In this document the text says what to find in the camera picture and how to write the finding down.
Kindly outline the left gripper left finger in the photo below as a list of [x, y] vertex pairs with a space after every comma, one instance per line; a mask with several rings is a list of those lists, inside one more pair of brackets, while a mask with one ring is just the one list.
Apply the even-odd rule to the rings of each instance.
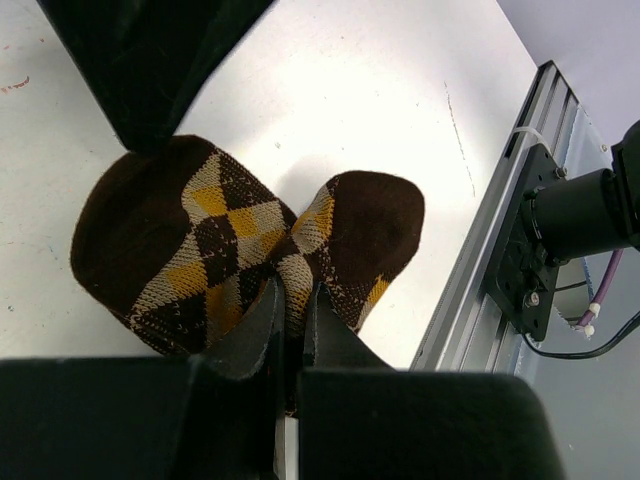
[[272, 277], [237, 327], [191, 357], [172, 478], [284, 478], [284, 320]]

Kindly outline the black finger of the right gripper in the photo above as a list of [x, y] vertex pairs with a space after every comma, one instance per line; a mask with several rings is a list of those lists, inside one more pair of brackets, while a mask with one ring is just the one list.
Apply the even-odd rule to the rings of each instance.
[[48, 0], [40, 7], [128, 151], [175, 133], [272, 0]]

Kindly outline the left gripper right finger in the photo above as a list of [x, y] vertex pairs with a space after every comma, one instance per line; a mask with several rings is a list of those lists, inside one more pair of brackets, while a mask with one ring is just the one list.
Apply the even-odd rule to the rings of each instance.
[[301, 479], [397, 474], [397, 426], [388, 398], [392, 375], [393, 369], [340, 320], [328, 288], [319, 285], [299, 374]]

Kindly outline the brown argyle sock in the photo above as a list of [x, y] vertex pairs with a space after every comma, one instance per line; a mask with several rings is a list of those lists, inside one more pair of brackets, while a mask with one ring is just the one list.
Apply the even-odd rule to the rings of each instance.
[[317, 284], [359, 331], [416, 254], [424, 217], [414, 183], [362, 170], [333, 176], [296, 214], [228, 153], [176, 136], [103, 174], [77, 221], [70, 265], [95, 300], [164, 355], [222, 339], [278, 276], [285, 335], [296, 342]]

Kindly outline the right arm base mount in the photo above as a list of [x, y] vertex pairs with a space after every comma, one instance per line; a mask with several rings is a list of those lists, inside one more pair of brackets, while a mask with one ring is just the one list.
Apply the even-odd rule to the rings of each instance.
[[547, 333], [559, 266], [546, 263], [547, 252], [534, 233], [532, 200], [559, 182], [556, 169], [543, 145], [526, 150], [486, 271], [489, 296], [519, 333], [537, 342]]

